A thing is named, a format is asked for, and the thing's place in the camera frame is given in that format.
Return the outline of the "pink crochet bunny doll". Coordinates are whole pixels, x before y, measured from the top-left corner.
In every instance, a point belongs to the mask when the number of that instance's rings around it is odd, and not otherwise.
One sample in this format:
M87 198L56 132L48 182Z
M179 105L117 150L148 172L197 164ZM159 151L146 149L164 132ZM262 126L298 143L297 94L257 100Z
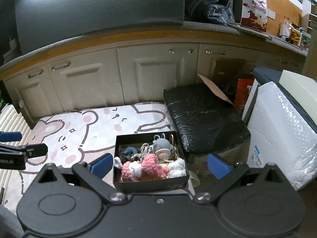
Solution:
M142 162L127 161L124 164L122 164L119 157L115 157L113 165L121 171L120 181L125 183L167 178L167 167L159 165L159 161L154 154L146 155Z

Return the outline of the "white yarn ball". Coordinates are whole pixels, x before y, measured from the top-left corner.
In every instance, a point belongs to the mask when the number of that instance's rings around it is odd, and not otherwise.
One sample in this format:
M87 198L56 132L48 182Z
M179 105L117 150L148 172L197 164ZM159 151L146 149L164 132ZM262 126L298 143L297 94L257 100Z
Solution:
M186 164L182 158L168 164L168 177L178 178L186 176Z

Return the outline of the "silver patterned pouch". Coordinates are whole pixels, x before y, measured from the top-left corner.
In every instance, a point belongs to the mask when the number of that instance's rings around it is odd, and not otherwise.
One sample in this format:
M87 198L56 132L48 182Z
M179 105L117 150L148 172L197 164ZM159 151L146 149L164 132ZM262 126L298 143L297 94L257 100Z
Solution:
M134 154L133 156L131 156L131 162L134 162L134 161L139 161L139 162L142 162L146 155L148 154L152 154L153 153L153 145L149 145L148 143L144 143L140 150L137 151L136 154Z

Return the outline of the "grey crochet doll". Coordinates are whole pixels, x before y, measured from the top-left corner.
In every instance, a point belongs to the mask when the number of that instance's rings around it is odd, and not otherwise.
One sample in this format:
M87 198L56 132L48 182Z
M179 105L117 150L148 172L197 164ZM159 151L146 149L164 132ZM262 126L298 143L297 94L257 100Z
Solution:
M174 146L165 138L165 134L155 134L152 153L157 157L159 163L167 163L172 161L175 156Z

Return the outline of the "blue brown crochet item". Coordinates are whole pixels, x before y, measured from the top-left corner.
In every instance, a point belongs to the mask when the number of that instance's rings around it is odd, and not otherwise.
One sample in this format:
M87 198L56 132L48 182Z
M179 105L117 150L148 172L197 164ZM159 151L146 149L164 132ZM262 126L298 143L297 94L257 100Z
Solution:
M131 157L135 154L137 154L137 149L135 147L125 147L124 149L121 149L119 151L118 156L122 163L125 163L127 161L130 161Z

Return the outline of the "black storage box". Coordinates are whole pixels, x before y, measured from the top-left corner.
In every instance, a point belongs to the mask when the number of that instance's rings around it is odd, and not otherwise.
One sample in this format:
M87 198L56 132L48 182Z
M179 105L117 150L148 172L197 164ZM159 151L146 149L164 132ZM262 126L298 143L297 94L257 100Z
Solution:
M126 193L183 189L190 174L175 131L116 138L113 184Z

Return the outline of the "cartoon printed bed sheet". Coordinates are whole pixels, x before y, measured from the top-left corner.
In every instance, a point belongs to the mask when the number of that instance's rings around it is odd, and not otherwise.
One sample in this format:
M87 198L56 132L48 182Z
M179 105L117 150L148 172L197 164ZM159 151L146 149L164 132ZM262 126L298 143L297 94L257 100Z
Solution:
M20 196L11 195L9 199L17 198L18 201L5 207L11 212L16 210L36 174L48 163L66 169L79 162L90 163L106 153L114 159L118 136L163 131L174 130L168 120L167 108L156 102L87 108L45 116L31 128L23 145L44 143L48 153L27 160L26 169L17 170L17 179L10 183L9 189L21 193ZM114 186L113 168L102 180ZM191 179L185 188L173 192L194 194Z

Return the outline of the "black wrapped cushion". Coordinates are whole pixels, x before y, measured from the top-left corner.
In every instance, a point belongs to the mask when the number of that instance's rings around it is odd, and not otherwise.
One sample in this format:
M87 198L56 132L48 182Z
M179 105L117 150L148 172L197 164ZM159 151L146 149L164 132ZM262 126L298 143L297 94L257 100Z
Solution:
M185 156L220 154L250 139L234 106L216 96L206 84L166 89L163 98Z

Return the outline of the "white flat panel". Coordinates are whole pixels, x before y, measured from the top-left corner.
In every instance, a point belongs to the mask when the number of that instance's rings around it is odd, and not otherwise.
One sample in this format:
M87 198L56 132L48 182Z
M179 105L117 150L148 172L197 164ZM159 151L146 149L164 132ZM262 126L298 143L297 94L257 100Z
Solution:
M257 82L256 79L254 79L253 85L250 89L249 96L248 96L247 102L244 106L243 113L242 113L242 121L246 125L248 125L249 119L250 119L251 114L253 112L253 108L254 108L254 105L256 102L256 97L257 97L259 86L260 86L260 84Z

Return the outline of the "white bubble wrap package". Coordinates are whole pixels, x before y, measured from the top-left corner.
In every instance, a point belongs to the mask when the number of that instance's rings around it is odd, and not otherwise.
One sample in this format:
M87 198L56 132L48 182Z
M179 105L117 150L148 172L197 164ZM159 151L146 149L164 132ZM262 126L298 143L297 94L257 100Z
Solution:
M275 83L258 88L248 129L249 167L275 163L295 190L316 177L316 132Z

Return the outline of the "brown cardboard flap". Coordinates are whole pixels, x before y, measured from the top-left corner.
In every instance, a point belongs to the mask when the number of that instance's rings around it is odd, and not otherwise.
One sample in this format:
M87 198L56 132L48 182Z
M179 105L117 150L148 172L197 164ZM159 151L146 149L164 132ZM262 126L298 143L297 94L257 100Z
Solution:
M207 85L207 87L211 90L211 92L213 94L215 94L217 97L219 97L223 101L228 102L231 105L234 105L230 101L230 99L220 90L220 88L218 88L218 86L214 82L212 82L210 79L208 79L207 77L205 77L201 74L198 74L198 76L203 81L203 83Z

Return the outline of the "red book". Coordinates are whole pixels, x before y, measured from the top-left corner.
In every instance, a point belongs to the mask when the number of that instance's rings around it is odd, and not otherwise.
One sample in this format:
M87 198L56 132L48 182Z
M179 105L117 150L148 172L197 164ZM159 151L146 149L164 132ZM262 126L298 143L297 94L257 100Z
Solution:
M238 79L235 97L236 107L246 104L253 84L254 79Z

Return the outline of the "white cabinet doors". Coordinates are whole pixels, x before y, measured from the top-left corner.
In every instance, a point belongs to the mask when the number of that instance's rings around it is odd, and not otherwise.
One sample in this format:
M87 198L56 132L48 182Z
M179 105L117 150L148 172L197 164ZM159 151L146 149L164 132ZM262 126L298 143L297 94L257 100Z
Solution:
M197 84L201 77L226 89L257 66L301 72L306 56L273 48L156 43L119 46L49 61L8 77L12 100L22 99L30 123L84 108L162 101L165 89Z

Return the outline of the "red white paper bag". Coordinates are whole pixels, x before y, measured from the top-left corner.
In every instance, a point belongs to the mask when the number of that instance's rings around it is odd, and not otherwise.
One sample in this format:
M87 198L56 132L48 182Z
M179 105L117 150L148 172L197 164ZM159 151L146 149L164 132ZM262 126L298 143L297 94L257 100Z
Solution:
M266 32L266 0L243 0L241 25Z

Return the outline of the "pile of dark clothes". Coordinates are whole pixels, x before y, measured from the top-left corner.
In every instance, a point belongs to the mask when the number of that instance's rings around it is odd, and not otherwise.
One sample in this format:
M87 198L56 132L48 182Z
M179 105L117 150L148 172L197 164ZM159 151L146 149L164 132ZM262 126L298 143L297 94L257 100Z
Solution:
M224 25L228 24L231 0L184 0L186 21Z

